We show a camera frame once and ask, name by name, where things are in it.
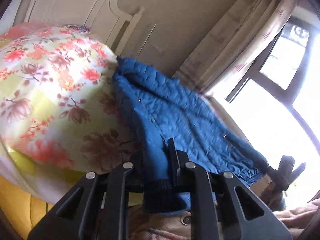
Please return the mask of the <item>blue quilted down jacket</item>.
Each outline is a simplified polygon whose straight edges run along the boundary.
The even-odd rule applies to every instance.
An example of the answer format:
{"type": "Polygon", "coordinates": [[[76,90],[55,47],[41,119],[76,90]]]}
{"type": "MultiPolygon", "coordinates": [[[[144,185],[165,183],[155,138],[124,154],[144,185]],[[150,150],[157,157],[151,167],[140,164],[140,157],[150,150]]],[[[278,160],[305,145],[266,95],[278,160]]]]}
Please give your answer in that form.
{"type": "Polygon", "coordinates": [[[288,181],[266,158],[229,130],[197,93],[153,66],[129,57],[117,61],[113,90],[127,126],[142,146],[146,212],[180,211],[190,203],[174,188],[169,140],[208,172],[232,172],[247,186],[268,175],[282,190],[288,188],[288,181]]]}

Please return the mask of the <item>floral bed quilt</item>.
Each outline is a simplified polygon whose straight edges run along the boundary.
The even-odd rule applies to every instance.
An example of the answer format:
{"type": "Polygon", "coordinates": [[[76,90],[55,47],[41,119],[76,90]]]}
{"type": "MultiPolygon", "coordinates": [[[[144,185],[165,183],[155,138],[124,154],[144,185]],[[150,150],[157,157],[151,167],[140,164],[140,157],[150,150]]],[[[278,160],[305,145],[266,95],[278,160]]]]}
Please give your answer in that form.
{"type": "Polygon", "coordinates": [[[139,150],[114,94],[117,57],[92,32],[22,23],[1,35],[1,175],[56,203],[139,150]]]}

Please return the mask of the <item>sailboat print curtain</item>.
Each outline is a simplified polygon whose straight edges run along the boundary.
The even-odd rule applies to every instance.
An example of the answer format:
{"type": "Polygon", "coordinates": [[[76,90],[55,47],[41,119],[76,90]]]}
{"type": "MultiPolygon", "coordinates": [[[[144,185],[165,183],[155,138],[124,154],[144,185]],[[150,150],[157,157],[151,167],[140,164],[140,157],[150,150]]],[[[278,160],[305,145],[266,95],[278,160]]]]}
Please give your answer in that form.
{"type": "Polygon", "coordinates": [[[237,0],[183,62],[174,78],[198,93],[227,98],[280,33],[298,0],[237,0]]]}

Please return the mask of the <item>floral embroidered pillow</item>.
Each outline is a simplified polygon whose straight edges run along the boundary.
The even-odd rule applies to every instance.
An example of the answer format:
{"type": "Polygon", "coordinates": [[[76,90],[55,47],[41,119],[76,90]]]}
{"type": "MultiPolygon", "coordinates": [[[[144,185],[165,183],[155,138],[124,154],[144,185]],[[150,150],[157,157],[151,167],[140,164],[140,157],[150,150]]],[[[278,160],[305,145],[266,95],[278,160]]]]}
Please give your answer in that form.
{"type": "Polygon", "coordinates": [[[91,29],[85,25],[77,25],[77,24],[65,24],[64,27],[71,29],[72,31],[77,31],[79,33],[90,33],[91,29]]]}

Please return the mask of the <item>silver desk lamp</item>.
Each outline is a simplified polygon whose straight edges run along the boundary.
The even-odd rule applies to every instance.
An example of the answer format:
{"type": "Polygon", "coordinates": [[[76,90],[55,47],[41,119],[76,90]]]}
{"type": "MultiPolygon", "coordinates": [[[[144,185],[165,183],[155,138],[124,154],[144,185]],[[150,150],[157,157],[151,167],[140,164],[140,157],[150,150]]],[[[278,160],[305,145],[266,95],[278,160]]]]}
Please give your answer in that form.
{"type": "Polygon", "coordinates": [[[141,52],[142,52],[143,48],[145,47],[145,45],[146,45],[146,43],[147,43],[148,39],[150,38],[150,36],[151,36],[151,34],[153,33],[153,31],[154,31],[154,29],[156,28],[156,26],[157,26],[157,24],[156,24],[156,23],[155,23],[155,24],[153,24],[153,25],[148,29],[148,32],[146,33],[146,35],[144,35],[144,40],[143,40],[143,42],[142,42],[142,44],[141,44],[141,46],[140,46],[140,48],[139,48],[138,52],[136,53],[136,57],[135,57],[135,59],[138,59],[138,57],[140,56],[140,54],[141,54],[141,52]]]}

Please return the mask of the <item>white wooden headboard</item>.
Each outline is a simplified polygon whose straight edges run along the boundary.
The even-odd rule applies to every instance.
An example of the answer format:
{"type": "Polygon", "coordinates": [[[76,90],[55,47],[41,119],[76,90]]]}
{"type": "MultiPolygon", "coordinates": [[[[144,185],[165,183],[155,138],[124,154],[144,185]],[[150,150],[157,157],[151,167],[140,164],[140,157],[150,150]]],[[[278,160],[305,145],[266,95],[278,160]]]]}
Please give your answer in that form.
{"type": "Polygon", "coordinates": [[[89,27],[106,44],[120,55],[140,21],[144,7],[134,15],[118,7],[118,0],[31,0],[25,22],[89,27]]]}

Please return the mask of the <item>dark window frame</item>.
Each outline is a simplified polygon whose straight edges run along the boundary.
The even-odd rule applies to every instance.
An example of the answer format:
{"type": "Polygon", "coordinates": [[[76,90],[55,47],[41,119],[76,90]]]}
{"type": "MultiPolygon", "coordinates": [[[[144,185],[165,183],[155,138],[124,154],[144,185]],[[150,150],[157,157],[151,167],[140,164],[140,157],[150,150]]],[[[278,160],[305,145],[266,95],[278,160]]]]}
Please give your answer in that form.
{"type": "Polygon", "coordinates": [[[226,98],[232,117],[269,161],[319,161],[319,29],[292,17],[226,98]]]}

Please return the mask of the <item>wall socket switch plate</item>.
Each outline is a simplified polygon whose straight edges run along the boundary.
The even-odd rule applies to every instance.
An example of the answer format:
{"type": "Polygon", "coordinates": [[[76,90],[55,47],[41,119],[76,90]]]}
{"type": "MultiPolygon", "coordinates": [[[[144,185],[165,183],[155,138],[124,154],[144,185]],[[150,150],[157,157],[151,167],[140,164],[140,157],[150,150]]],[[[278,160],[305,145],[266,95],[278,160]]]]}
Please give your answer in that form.
{"type": "Polygon", "coordinates": [[[150,47],[151,47],[152,49],[154,49],[159,56],[163,56],[164,53],[165,53],[165,51],[164,51],[161,47],[159,47],[159,46],[157,46],[157,45],[155,45],[155,44],[151,44],[150,47]]]}

